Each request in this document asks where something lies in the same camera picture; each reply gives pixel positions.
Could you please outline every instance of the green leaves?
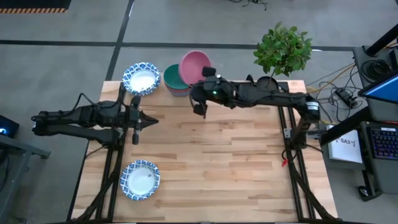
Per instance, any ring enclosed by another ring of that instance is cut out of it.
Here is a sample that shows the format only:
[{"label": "green leaves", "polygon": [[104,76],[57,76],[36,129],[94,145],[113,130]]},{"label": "green leaves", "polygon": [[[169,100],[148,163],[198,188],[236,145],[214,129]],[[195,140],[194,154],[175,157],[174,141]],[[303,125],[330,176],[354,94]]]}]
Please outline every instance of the green leaves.
[{"label": "green leaves", "polygon": [[289,74],[293,71],[305,69],[307,60],[311,59],[311,40],[304,36],[308,32],[297,31],[297,27],[286,29],[281,22],[275,29],[269,29],[257,44],[253,55],[257,57],[255,64],[262,66],[265,73],[274,68],[276,75]]}]

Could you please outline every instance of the keyboard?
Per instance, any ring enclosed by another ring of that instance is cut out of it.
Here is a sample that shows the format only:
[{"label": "keyboard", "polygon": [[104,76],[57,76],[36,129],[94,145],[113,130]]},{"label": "keyboard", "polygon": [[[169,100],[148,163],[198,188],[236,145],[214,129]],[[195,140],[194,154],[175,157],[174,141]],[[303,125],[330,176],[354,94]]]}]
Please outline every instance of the keyboard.
[{"label": "keyboard", "polygon": [[398,160],[398,131],[371,130],[374,157]]}]

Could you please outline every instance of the black floor stripe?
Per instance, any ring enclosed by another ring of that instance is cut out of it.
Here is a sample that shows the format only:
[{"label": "black floor stripe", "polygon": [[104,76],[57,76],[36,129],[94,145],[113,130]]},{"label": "black floor stripe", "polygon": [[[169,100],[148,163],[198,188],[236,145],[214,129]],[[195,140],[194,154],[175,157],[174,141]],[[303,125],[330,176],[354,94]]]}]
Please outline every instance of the black floor stripe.
[{"label": "black floor stripe", "polygon": [[123,41],[123,38],[124,38],[124,34],[126,33],[127,25],[129,24],[130,13],[132,11],[132,5],[133,4],[134,4],[134,0],[129,0],[129,3],[127,4],[126,12],[124,13],[122,26],[120,27],[118,40],[117,40],[116,46],[115,46],[115,48],[113,50],[113,54],[112,54],[111,61],[109,63],[108,71],[106,72],[105,81],[112,80],[113,73],[114,73],[114,68],[116,67],[116,62],[118,61],[118,57],[119,57],[119,53],[120,53],[120,48],[122,46],[122,41]]},{"label": "black floor stripe", "polygon": [[[143,48],[187,48],[187,49],[256,49],[255,44],[191,44],[191,43],[147,43],[147,42],[124,42],[122,47]],[[354,47],[329,47],[312,46],[313,50],[351,52]]]},{"label": "black floor stripe", "polygon": [[115,42],[46,41],[46,40],[0,40],[0,44],[42,45],[42,46],[84,46],[84,47],[114,47],[116,45]]}]

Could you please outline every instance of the power adapter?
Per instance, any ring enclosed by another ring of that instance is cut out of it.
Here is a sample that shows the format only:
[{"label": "power adapter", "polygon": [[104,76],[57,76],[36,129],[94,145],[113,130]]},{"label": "power adapter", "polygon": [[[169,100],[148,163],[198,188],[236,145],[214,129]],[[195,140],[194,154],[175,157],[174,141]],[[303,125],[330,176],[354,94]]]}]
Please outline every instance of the power adapter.
[{"label": "power adapter", "polygon": [[345,89],[339,88],[335,91],[335,93],[340,97],[341,100],[349,107],[354,108],[358,102],[349,94]]}]

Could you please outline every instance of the blue and white paper plate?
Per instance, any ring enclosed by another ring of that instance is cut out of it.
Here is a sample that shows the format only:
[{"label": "blue and white paper plate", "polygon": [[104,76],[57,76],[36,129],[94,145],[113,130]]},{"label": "blue and white paper plate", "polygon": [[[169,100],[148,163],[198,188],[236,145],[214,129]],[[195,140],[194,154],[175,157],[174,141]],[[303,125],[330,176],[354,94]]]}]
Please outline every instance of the blue and white paper plate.
[{"label": "blue and white paper plate", "polygon": [[151,94],[159,84],[159,69],[149,62],[131,65],[123,75],[123,85],[133,95],[144,96]]},{"label": "blue and white paper plate", "polygon": [[137,160],[126,167],[120,178],[123,193],[131,200],[145,200],[155,193],[160,184],[157,166],[145,160]]}]

